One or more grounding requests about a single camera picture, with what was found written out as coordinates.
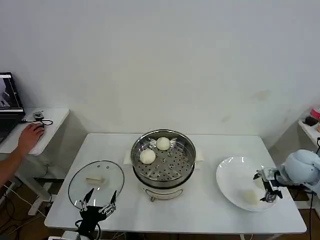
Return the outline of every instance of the human arm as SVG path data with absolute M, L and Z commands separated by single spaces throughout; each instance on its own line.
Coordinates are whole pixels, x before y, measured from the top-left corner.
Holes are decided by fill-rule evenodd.
M 0 161 L 0 185 L 5 184 L 16 172 L 24 157 L 30 152 L 31 149 L 37 144 L 39 138 L 44 134 L 45 129 L 41 123 L 29 124 L 21 132 L 19 137 L 18 146 L 7 159 Z

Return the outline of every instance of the white plate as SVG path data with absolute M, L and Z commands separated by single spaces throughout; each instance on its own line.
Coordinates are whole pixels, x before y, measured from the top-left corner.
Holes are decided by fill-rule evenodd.
M 258 201 L 252 204 L 245 198 L 247 191 L 254 191 L 260 200 L 265 190 L 259 188 L 253 178 L 258 169 L 263 168 L 254 160 L 245 156 L 234 156 L 223 160 L 216 169 L 216 181 L 224 196 L 239 208 L 262 212 L 271 208 L 277 201 L 268 203 Z

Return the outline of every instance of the robotic arm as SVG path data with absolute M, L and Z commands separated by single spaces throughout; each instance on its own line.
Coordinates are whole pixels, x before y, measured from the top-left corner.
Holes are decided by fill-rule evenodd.
M 261 178 L 265 195 L 261 201 L 272 203 L 277 196 L 282 199 L 280 187 L 303 185 L 320 196 L 320 157 L 312 151 L 291 153 L 278 168 L 257 170 L 253 179 Z
M 116 210 L 116 196 L 117 191 L 114 192 L 111 201 L 109 204 L 101 207 L 101 206 L 90 206 L 87 205 L 92 194 L 94 192 L 94 188 L 92 188 L 85 196 L 84 199 L 80 201 L 81 209 L 80 216 L 81 220 L 75 222 L 75 225 L 78 227 L 77 232 L 81 236 L 85 236 L 90 240 L 94 240 L 92 233 L 95 231 L 96 226 L 99 228 L 99 232 L 101 234 L 101 229 L 98 222 L 106 220 L 115 210 Z

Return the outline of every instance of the laptop screen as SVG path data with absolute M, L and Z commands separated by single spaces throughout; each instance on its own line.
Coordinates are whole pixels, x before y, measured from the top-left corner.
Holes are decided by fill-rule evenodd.
M 16 94 L 11 83 L 11 75 L 0 74 L 0 111 L 22 109 L 16 98 Z

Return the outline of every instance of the steamed bun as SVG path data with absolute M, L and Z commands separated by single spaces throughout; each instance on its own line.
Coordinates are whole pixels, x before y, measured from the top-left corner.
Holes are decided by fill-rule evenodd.
M 170 148 L 170 140 L 166 137 L 160 137 L 156 141 L 156 147 L 159 150 L 166 151 Z
M 140 153 L 140 161 L 143 164 L 152 164 L 155 161 L 155 159 L 156 159 L 156 154 L 151 149 L 143 150 Z

